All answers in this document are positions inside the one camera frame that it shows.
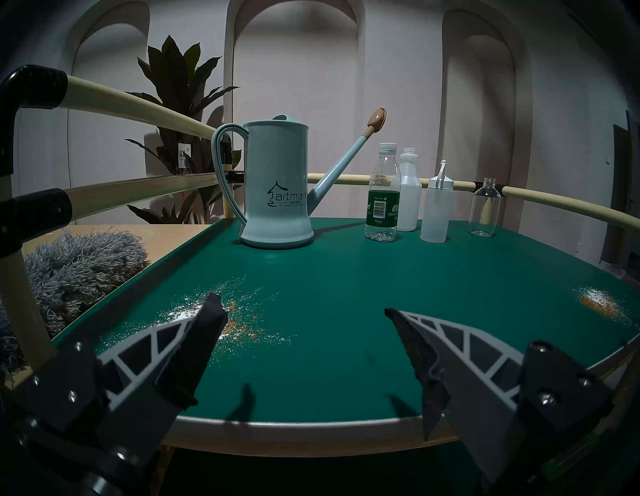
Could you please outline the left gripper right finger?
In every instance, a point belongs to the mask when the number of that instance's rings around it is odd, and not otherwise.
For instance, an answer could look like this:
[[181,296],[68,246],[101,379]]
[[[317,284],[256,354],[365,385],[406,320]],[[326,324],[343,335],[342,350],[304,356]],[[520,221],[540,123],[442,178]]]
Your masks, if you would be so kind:
[[486,489],[540,487],[545,463],[613,409],[613,390],[547,341],[522,354],[477,328],[398,309],[385,316],[422,387],[424,438],[444,415]]

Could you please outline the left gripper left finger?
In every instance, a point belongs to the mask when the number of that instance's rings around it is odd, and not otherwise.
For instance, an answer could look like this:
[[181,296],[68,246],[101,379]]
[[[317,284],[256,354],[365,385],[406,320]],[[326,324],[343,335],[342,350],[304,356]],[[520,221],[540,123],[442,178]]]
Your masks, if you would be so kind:
[[148,462],[195,391],[228,322],[210,292],[195,316],[138,331],[97,355],[62,347],[13,391],[29,441],[81,463],[101,454]]

